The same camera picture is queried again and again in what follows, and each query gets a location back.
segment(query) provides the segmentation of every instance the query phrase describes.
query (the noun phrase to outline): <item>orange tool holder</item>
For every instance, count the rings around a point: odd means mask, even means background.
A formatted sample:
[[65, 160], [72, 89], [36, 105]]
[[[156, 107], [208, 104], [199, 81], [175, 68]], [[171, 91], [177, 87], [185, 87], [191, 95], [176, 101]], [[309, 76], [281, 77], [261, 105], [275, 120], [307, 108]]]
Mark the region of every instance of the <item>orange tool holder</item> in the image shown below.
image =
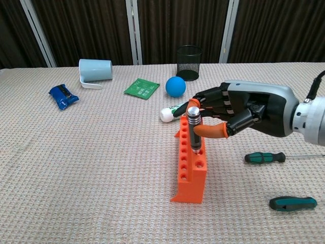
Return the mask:
[[202, 203], [207, 174], [204, 138], [201, 138], [200, 152], [195, 154], [190, 145], [188, 122], [184, 115], [180, 118], [180, 130], [175, 137], [179, 137], [178, 192], [171, 201]]

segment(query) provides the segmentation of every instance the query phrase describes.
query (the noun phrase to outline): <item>brown curtain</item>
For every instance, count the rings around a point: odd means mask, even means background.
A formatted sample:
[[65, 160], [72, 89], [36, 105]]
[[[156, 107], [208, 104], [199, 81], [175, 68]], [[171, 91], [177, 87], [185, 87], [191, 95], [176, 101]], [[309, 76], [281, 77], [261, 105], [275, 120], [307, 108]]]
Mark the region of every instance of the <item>brown curtain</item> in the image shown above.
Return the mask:
[[133, 64], [125, 0], [32, 0], [59, 67], [79, 59]]
[[202, 63], [219, 62], [229, 0], [138, 0], [143, 64], [176, 63], [182, 45], [203, 50]]
[[0, 69], [47, 67], [19, 0], [0, 0]]
[[228, 63], [325, 62], [324, 0], [240, 0]]

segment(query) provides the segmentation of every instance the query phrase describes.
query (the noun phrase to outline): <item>screwdriver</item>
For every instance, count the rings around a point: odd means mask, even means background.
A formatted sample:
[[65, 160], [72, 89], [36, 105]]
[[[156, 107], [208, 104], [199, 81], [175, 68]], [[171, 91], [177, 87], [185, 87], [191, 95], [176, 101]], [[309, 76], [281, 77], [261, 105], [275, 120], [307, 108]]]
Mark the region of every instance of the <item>screwdriver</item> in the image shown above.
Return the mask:
[[276, 197], [270, 200], [269, 206], [277, 211], [294, 211], [300, 209], [313, 209], [317, 206], [317, 201], [312, 197]]
[[324, 154], [319, 155], [299, 155], [299, 156], [288, 156], [286, 157], [283, 152], [278, 154], [272, 154], [270, 152], [254, 152], [252, 154], [245, 155], [245, 162], [251, 164], [263, 164], [263, 163], [272, 163], [279, 162], [283, 163], [286, 158], [302, 158], [302, 157], [325, 157]]

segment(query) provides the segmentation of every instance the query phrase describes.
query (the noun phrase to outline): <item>robotic hand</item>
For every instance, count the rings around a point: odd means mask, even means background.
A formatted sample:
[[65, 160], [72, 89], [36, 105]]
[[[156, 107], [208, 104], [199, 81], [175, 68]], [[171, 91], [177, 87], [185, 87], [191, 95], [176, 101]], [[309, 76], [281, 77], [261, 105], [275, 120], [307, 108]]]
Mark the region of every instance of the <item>robotic hand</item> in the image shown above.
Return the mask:
[[288, 86], [228, 80], [197, 93], [174, 112], [174, 117], [197, 106], [202, 117], [226, 121], [195, 126], [194, 132], [202, 137], [228, 138], [250, 127], [275, 137], [302, 133], [306, 142], [325, 146], [325, 97], [315, 98], [323, 75], [325, 71], [314, 79], [303, 103]]

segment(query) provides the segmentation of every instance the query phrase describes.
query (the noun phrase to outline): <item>cup handle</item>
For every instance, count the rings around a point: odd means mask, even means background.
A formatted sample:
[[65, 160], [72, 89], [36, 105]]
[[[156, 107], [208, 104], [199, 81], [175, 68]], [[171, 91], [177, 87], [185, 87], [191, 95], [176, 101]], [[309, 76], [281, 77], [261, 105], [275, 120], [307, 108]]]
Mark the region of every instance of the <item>cup handle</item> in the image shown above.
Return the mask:
[[84, 87], [84, 88], [89, 88], [89, 89], [102, 89], [103, 88], [101, 85], [98, 85], [98, 84], [86, 83], [84, 81], [83, 76], [80, 76], [80, 82], [81, 82], [82, 87]]

